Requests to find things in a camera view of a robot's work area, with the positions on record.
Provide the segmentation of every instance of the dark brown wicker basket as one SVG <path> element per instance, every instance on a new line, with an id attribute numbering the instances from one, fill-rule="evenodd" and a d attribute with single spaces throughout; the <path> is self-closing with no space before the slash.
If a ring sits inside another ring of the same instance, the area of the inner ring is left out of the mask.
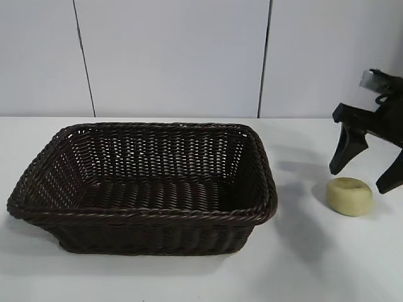
<path id="1" fill-rule="evenodd" d="M 95 123 L 58 132 L 7 208 L 69 252 L 213 255 L 239 250 L 277 196 L 248 126 Z"/>

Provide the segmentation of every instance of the white tabletop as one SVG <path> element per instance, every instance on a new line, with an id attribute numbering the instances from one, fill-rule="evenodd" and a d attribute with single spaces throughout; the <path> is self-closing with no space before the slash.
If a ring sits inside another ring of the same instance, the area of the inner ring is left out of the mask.
<path id="1" fill-rule="evenodd" d="M 6 212 L 24 169 L 60 128 L 95 121 L 216 121 L 260 135 L 279 195 L 277 214 L 234 255 L 76 255 Z M 332 120 L 0 118 L 0 301 L 403 301 L 403 188 L 380 195 L 377 178 L 400 150 L 370 148 L 340 176 L 367 182 L 375 212 L 330 210 L 325 183 L 339 125 Z"/>

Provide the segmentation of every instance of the basket rim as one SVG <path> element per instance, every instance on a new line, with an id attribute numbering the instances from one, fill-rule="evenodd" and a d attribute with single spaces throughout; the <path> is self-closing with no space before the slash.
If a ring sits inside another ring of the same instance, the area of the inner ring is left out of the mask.
<path id="1" fill-rule="evenodd" d="M 163 208 L 134 208 L 134 209 L 103 209 L 103 208 L 41 208 L 35 206 L 21 205 L 18 201 L 25 199 L 29 187 L 32 185 L 32 175 L 35 171 L 42 168 L 46 163 L 47 157 L 51 152 L 57 152 L 58 144 L 72 132 L 86 128 L 117 127 L 157 127 L 164 129 L 184 130 L 186 128 L 202 129 L 228 129 L 243 131 L 252 141 L 253 149 L 259 157 L 261 167 L 259 173 L 262 173 L 264 184 L 267 190 L 266 200 L 262 200 L 259 205 L 243 210 L 232 211 L 200 211 L 200 210 L 180 210 Z M 219 224 L 219 225 L 258 225 L 266 222 L 276 212 L 277 194 L 271 170 L 264 151 L 263 143 L 258 134 L 247 125 L 228 124 L 228 123 L 83 123 L 67 126 L 58 131 L 52 140 L 37 155 L 23 175 L 17 182 L 11 196 L 8 199 L 7 209 L 12 216 L 24 219 L 31 223 L 108 223 L 108 224 L 133 224 L 133 223 L 201 223 L 201 224 Z"/>

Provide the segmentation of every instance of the round sponge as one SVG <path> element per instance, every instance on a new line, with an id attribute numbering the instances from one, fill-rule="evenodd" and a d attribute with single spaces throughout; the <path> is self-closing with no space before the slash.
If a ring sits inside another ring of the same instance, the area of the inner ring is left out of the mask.
<path id="1" fill-rule="evenodd" d="M 337 212 L 362 216 L 373 209 L 375 202 L 370 187 L 363 181 L 341 177 L 327 183 L 327 202 Z"/>

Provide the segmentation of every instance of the basket bottom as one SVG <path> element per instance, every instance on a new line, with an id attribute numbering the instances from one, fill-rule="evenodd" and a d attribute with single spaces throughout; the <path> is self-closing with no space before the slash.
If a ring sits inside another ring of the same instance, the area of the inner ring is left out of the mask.
<path id="1" fill-rule="evenodd" d="M 66 252 L 72 253 L 72 254 L 101 254 L 101 255 L 123 255 L 123 256 L 214 256 L 214 255 L 224 255 L 224 254 L 234 254 L 238 252 L 242 247 L 236 248 L 236 249 L 228 249 L 224 252 L 220 252 L 218 250 L 214 251 L 204 251 L 204 252 L 152 252 L 149 250 L 108 250 L 108 249 L 94 249 L 94 250 L 83 250 L 79 247 L 68 247 L 65 246 L 62 242 L 59 241 L 59 245 L 62 249 L 64 249 Z"/>
<path id="2" fill-rule="evenodd" d="M 160 208 L 200 211 L 238 210 L 232 186 L 219 179 L 202 181 L 102 181 L 86 184 L 79 208 Z"/>
<path id="3" fill-rule="evenodd" d="M 241 249 L 251 226 L 86 225 L 45 228 L 68 252 L 114 255 L 218 255 Z"/>

